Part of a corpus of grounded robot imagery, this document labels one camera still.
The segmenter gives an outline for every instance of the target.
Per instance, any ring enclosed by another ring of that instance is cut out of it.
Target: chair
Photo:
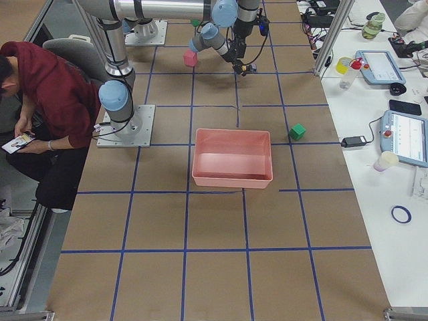
[[[104,62],[90,42],[74,38],[51,39],[43,43],[43,48],[78,66],[98,86],[114,79],[104,69]]]

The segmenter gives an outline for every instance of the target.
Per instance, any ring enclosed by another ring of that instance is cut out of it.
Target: yellow cup
[[[349,57],[341,57],[336,65],[336,71],[339,74],[344,74],[349,67],[350,62],[352,61],[352,58]]]

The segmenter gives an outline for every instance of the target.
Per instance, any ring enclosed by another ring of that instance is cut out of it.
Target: dark hair
[[[0,86],[5,81],[5,79],[11,76],[13,73],[13,68],[11,62],[3,55],[0,55]],[[4,93],[5,90],[0,88],[0,94]]]

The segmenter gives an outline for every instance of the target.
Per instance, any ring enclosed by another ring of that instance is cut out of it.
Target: shoe
[[[54,213],[65,213],[68,212],[68,209],[51,209],[52,212]]]

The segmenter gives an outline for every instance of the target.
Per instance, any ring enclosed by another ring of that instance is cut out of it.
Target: cup
[[[383,152],[375,164],[373,164],[373,168],[378,172],[383,172],[391,166],[395,166],[399,163],[399,158],[393,152],[385,151]]]

